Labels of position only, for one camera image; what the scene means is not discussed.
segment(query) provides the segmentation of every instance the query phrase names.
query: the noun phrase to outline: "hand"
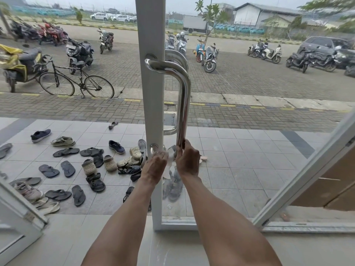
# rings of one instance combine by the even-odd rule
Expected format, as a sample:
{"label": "hand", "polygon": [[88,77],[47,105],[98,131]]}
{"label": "hand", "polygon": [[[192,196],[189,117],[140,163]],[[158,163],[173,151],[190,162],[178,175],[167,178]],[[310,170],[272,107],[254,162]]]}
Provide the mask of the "hand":
{"label": "hand", "polygon": [[156,186],[163,175],[168,156],[169,154],[166,151],[154,153],[152,158],[144,164],[141,179],[148,180],[149,183]]}
{"label": "hand", "polygon": [[200,166],[200,152],[194,149],[189,140],[185,139],[182,145],[185,143],[185,149],[176,146],[177,155],[175,158],[176,168],[181,177],[186,175],[198,176],[198,169]]}

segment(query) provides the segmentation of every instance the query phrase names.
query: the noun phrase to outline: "white truck container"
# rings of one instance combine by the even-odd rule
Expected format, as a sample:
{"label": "white truck container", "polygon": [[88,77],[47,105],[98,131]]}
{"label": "white truck container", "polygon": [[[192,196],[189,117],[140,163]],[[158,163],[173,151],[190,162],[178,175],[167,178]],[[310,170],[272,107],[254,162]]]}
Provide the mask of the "white truck container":
{"label": "white truck container", "polygon": [[200,16],[188,16],[184,15],[183,29],[192,33],[193,31],[198,33],[206,33],[207,22]]}

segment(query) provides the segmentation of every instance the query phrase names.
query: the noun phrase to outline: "black flip-flop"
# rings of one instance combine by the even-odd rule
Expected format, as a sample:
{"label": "black flip-flop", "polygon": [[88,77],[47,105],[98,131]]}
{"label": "black flip-flop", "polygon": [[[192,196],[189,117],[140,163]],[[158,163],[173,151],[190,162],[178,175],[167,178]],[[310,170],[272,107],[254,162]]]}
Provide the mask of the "black flip-flop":
{"label": "black flip-flop", "polygon": [[12,148],[12,143],[4,144],[0,147],[0,159],[6,157],[7,152]]}
{"label": "black flip-flop", "polygon": [[74,205],[75,206],[82,205],[86,199],[86,196],[84,194],[84,191],[81,189],[81,187],[79,185],[76,185],[71,188],[71,191],[73,192]]}
{"label": "black flip-flop", "polygon": [[126,196],[123,197],[123,202],[125,202],[128,198],[129,195],[131,195],[132,191],[133,191],[134,187],[129,187],[126,191]]}
{"label": "black flip-flop", "polygon": [[44,194],[44,196],[56,201],[64,201],[71,196],[71,192],[65,191],[64,189],[49,190],[46,194]]}
{"label": "black flip-flop", "polygon": [[52,178],[59,174],[59,170],[54,169],[52,166],[48,166],[47,164],[41,165],[38,169],[47,178]]}
{"label": "black flip-flop", "polygon": [[92,191],[101,192],[106,188],[105,183],[100,180],[100,177],[101,177],[101,174],[96,173],[96,174],[90,174],[86,178],[86,181],[89,183]]}
{"label": "black flip-flop", "polygon": [[71,177],[75,174],[75,168],[69,161],[63,161],[62,163],[60,163],[60,166],[64,171],[65,177]]}
{"label": "black flip-flop", "polygon": [[53,153],[53,157],[63,157],[70,154],[77,154],[80,151],[79,148],[68,147]]}
{"label": "black flip-flop", "polygon": [[95,147],[90,147],[88,149],[84,149],[82,151],[80,151],[80,155],[83,156],[83,157],[88,157],[88,156],[95,156],[95,155],[98,155],[98,154],[102,154],[104,152],[103,149],[97,149]]}
{"label": "black flip-flop", "polygon": [[125,165],[124,167],[118,168],[118,174],[132,174],[138,173],[141,170],[139,165]]}
{"label": "black flip-flop", "polygon": [[139,171],[138,173],[134,173],[131,175],[131,180],[132,182],[136,182],[138,179],[141,178],[142,171]]}
{"label": "black flip-flop", "polygon": [[117,121],[113,121],[113,122],[111,123],[111,125],[109,126],[109,130],[112,130],[113,127],[116,126],[117,124],[118,124]]}
{"label": "black flip-flop", "polygon": [[143,139],[138,140],[139,151],[142,153],[141,157],[141,168],[143,168],[144,164],[147,160],[147,142]]}
{"label": "black flip-flop", "polygon": [[100,168],[104,164],[104,156],[101,153],[92,157],[94,158],[93,160],[96,168]]}
{"label": "black flip-flop", "polygon": [[34,186],[37,185],[41,182],[42,178],[40,177],[29,177],[29,178],[20,178],[20,179],[16,179],[12,182],[10,182],[9,184],[11,186],[15,185],[17,182],[26,182],[27,184],[29,184],[30,186]]}

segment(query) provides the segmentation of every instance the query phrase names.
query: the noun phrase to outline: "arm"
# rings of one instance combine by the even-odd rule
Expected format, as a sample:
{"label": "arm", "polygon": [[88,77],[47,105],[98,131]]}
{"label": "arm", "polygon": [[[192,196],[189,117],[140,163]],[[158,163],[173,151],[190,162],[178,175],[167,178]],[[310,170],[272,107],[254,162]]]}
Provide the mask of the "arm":
{"label": "arm", "polygon": [[136,187],[125,203],[110,217],[81,266],[137,265],[149,202],[162,177],[167,160],[167,153],[158,152],[146,162]]}
{"label": "arm", "polygon": [[242,214],[214,196],[198,177],[200,154],[188,140],[177,147],[176,165],[191,200],[211,266],[281,266],[275,251]]}

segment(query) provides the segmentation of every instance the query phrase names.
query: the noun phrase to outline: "bicycle wheel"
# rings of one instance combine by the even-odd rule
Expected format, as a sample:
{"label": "bicycle wheel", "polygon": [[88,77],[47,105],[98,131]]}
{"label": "bicycle wheel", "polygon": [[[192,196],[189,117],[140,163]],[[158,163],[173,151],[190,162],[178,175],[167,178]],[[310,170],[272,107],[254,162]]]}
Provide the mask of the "bicycle wheel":
{"label": "bicycle wheel", "polygon": [[88,76],[84,80],[84,86],[93,97],[112,98],[115,94],[111,83],[100,76]]}
{"label": "bicycle wheel", "polygon": [[67,95],[72,96],[75,88],[73,83],[58,73],[46,72],[40,75],[39,84],[51,95]]}

